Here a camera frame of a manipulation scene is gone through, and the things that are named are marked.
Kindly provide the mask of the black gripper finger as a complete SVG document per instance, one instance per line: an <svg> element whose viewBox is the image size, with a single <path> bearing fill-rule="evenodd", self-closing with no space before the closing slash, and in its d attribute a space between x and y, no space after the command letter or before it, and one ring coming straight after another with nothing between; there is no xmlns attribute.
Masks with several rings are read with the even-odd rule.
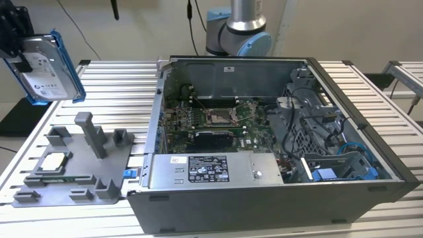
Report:
<svg viewBox="0 0 423 238"><path fill-rule="evenodd" d="M16 57L15 67L19 72L32 72L32 66L23 53Z"/></svg>

